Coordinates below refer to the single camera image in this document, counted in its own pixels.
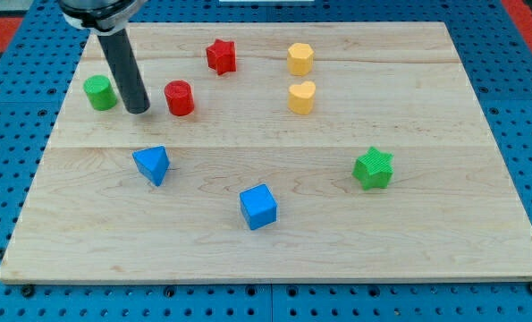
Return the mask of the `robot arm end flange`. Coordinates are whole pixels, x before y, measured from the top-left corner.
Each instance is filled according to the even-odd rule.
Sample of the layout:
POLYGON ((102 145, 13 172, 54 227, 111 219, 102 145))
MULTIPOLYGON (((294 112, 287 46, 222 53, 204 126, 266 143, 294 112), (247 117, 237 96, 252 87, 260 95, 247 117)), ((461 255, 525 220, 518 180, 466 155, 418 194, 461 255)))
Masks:
POLYGON ((124 29, 147 0, 59 0, 65 20, 78 30, 110 36, 124 29))

